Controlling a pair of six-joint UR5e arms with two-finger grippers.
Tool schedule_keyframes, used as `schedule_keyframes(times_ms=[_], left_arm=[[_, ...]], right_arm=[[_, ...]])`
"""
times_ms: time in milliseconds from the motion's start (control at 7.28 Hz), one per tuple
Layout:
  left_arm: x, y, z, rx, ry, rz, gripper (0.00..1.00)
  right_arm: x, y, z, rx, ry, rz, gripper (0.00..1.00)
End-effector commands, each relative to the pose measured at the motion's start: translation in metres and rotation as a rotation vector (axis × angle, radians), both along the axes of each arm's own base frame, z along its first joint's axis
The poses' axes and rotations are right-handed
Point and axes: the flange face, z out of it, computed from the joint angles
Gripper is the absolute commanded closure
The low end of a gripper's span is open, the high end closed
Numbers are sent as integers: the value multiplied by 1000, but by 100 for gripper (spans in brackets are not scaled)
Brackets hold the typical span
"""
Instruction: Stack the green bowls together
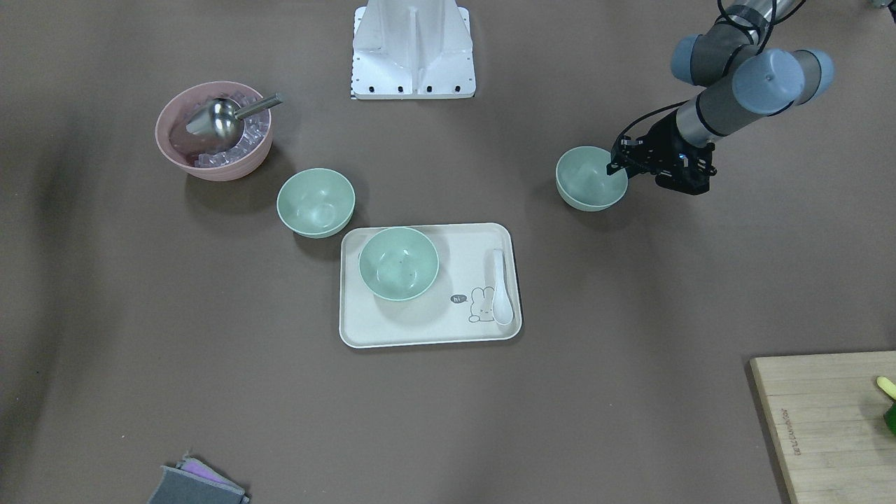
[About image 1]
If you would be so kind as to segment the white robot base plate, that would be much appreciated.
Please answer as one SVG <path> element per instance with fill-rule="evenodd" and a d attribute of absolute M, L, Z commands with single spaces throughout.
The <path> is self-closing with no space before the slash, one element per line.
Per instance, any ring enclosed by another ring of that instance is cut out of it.
<path fill-rule="evenodd" d="M 454 1 L 369 1 L 353 22 L 352 99 L 476 95 L 468 9 Z"/>

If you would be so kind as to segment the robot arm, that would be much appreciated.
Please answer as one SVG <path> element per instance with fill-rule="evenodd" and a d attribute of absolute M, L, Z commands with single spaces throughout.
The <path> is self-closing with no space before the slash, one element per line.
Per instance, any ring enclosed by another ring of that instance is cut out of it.
<path fill-rule="evenodd" d="M 673 76 L 700 92 L 665 106 L 664 117 L 646 134 L 618 134 L 605 166 L 608 175 L 649 174 L 662 188 L 704 194 L 717 172 L 717 141 L 822 95 L 835 77 L 829 55 L 769 45 L 774 29 L 801 6 L 800 1 L 718 3 L 713 26 L 681 39 L 670 59 Z"/>

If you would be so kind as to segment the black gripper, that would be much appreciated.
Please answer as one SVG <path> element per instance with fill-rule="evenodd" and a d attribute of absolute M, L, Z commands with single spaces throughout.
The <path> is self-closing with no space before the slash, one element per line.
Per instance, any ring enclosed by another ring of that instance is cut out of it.
<path fill-rule="evenodd" d="M 607 175 L 623 170 L 628 179 L 641 174 L 654 176 L 662 188 L 686 195 L 702 195 L 711 187 L 711 177 L 717 174 L 713 165 L 715 144 L 694 146 L 678 130 L 676 112 L 659 119 L 647 134 L 634 139 L 628 131 L 658 111 L 652 111 L 631 122 L 615 138 L 610 160 L 605 166 Z"/>

